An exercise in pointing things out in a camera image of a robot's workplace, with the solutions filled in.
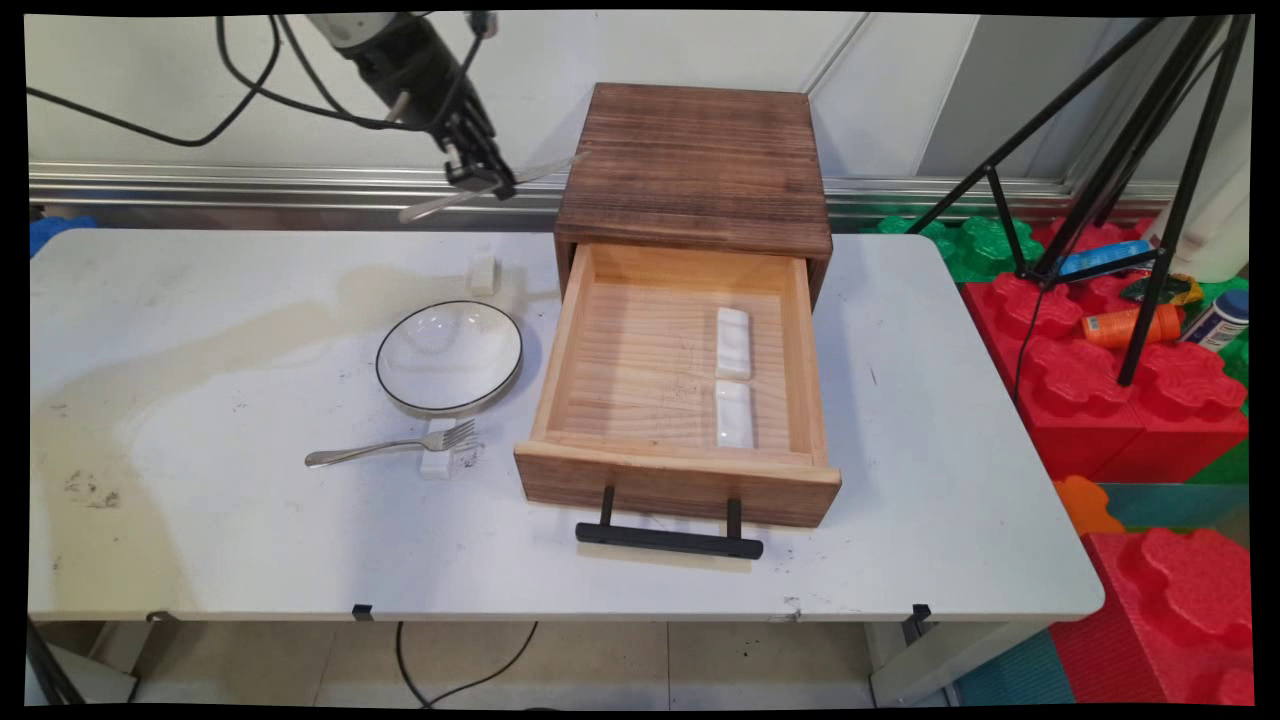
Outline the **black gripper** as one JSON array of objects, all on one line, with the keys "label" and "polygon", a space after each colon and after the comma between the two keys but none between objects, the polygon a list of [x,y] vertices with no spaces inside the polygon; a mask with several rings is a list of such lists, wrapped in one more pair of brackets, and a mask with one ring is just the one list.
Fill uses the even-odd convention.
[{"label": "black gripper", "polygon": [[461,191],[490,192],[498,201],[516,195],[515,173],[497,146],[497,132],[468,78],[483,40],[497,27],[493,14],[467,14],[474,41],[457,60],[430,22],[413,14],[361,15],[369,29],[361,42],[344,49],[358,77],[389,109],[404,95],[394,120],[360,120],[370,129],[429,133],[445,150],[445,178]]}]

